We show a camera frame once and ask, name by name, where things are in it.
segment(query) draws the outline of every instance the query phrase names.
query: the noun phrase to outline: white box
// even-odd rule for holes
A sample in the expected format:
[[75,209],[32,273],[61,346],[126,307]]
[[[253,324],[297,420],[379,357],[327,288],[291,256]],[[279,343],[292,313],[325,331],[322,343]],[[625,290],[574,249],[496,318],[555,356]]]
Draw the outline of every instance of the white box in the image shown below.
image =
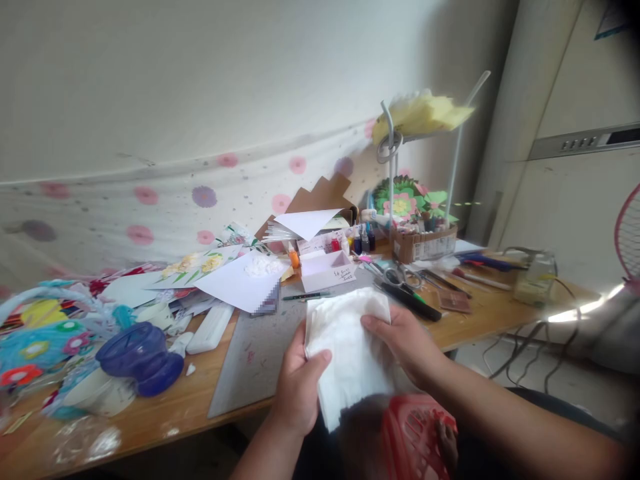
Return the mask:
[[306,293],[355,280],[357,267],[342,250],[310,259],[301,259],[300,262],[302,285]]

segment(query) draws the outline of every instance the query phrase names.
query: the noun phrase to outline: pen holder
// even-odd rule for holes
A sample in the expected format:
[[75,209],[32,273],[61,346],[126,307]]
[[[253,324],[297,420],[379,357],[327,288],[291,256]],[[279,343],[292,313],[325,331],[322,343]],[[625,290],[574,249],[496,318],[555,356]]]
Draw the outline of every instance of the pen holder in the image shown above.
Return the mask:
[[391,230],[393,256],[401,263],[416,260],[435,260],[453,253],[458,227],[435,233],[404,234],[395,228]]

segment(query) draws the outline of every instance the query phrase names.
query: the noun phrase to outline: white tissue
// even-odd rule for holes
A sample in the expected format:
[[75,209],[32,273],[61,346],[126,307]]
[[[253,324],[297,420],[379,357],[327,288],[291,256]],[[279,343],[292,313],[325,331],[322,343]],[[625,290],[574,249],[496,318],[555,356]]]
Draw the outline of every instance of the white tissue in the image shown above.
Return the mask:
[[327,430],[340,424],[340,412],[374,393],[393,394],[393,357],[381,340],[364,330],[362,315],[389,324],[389,301],[372,287],[307,302],[307,357],[329,349],[331,362],[318,382]]

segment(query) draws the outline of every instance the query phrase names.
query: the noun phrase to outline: hand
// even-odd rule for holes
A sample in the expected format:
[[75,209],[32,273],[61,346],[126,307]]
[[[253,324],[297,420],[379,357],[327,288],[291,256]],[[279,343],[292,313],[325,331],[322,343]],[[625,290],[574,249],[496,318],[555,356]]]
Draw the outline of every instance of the hand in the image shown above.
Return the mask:
[[387,344],[413,384],[425,390],[429,372],[447,358],[409,310],[390,304],[389,312],[390,325],[372,315],[364,315],[360,322]]
[[318,380],[331,361],[323,350],[309,360],[305,356],[306,321],[293,334],[285,352],[271,410],[276,421],[304,437],[318,418]]

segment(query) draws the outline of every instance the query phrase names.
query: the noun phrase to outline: red plastic basket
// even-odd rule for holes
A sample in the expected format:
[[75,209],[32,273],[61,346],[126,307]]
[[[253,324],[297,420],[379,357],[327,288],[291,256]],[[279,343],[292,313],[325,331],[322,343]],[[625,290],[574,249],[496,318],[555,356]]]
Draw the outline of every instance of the red plastic basket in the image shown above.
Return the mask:
[[429,395],[394,397],[382,419],[382,439],[390,480],[431,478],[432,468],[440,480],[449,472],[438,446],[436,420],[457,433],[455,419]]

